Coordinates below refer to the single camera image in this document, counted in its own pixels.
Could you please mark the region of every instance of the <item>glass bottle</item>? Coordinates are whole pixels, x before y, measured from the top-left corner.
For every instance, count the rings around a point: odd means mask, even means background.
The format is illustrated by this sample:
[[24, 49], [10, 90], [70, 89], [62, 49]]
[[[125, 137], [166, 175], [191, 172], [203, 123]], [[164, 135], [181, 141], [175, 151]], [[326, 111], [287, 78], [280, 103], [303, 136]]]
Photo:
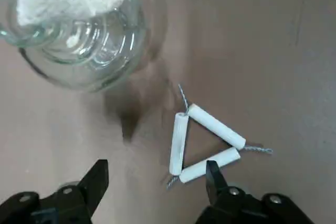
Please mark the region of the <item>glass bottle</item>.
[[98, 91], [118, 83], [137, 65], [146, 25], [140, 0], [89, 20], [22, 27], [18, 0], [0, 0], [0, 37], [19, 48], [28, 64], [48, 81], [66, 88]]

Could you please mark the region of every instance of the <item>white wick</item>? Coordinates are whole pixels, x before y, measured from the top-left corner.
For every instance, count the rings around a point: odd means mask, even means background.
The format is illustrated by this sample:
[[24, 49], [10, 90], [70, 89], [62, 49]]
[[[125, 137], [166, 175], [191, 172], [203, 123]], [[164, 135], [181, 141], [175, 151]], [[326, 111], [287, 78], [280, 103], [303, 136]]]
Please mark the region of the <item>white wick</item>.
[[124, 0], [18, 0], [21, 26], [64, 19], [87, 20], [118, 8]]

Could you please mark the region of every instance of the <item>white ceramic tube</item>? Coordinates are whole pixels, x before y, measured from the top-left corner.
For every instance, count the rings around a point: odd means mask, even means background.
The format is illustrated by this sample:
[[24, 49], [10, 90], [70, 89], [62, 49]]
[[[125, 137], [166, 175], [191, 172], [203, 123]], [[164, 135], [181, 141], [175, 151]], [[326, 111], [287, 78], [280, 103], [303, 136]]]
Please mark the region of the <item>white ceramic tube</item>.
[[188, 115], [206, 127], [208, 130], [215, 133], [217, 136], [225, 140], [227, 143], [236, 147], [238, 150], [244, 148], [246, 139], [240, 136], [238, 133], [231, 130], [225, 124], [215, 119], [212, 115], [202, 110], [196, 104], [192, 104], [189, 107]]
[[205, 175], [207, 160], [214, 160], [217, 162], [219, 167], [222, 167], [238, 159], [240, 159], [240, 154], [238, 153], [236, 148], [231, 147], [230, 149], [222, 151], [212, 157], [207, 158], [206, 160], [203, 160], [195, 165], [183, 169], [180, 174], [180, 181], [183, 183], [187, 183], [193, 179]]
[[180, 175], [182, 171], [185, 138], [187, 135], [189, 116], [184, 113], [175, 115], [172, 148], [170, 151], [169, 172]]

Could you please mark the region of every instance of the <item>cardboard surface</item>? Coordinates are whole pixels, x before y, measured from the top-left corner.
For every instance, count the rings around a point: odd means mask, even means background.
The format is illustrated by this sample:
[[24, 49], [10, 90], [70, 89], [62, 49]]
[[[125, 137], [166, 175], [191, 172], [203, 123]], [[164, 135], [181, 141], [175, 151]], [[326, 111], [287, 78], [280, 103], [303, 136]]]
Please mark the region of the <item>cardboard surface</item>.
[[[47, 196], [107, 158], [110, 187], [94, 223], [194, 223], [208, 204], [205, 179], [165, 190], [180, 82], [189, 100], [275, 151], [242, 153], [222, 169], [230, 184], [286, 194], [315, 223], [333, 223], [335, 3], [146, 0], [149, 54], [107, 93], [55, 87], [1, 41], [0, 200]], [[185, 164], [225, 148], [191, 123]]]

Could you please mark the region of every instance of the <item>screw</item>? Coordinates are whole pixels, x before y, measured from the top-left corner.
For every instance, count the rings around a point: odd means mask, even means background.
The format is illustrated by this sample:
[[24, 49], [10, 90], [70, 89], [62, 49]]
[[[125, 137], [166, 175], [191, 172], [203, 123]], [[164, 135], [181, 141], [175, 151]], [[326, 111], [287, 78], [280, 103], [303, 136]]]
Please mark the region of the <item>screw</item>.
[[71, 192], [72, 192], [72, 189], [71, 189], [71, 188], [66, 188], [66, 189], [63, 190], [63, 193], [64, 193], [64, 194], [69, 194], [69, 193], [71, 193]]
[[269, 199], [275, 204], [281, 204], [281, 199], [276, 195], [271, 195]]
[[20, 202], [25, 202], [25, 201], [27, 201], [27, 200], [29, 200], [30, 199], [30, 195], [24, 195], [24, 196], [22, 196], [20, 199], [19, 199], [19, 201]]
[[230, 188], [229, 192], [232, 195], [238, 195], [239, 194], [239, 190], [237, 188], [235, 188], [235, 187]]

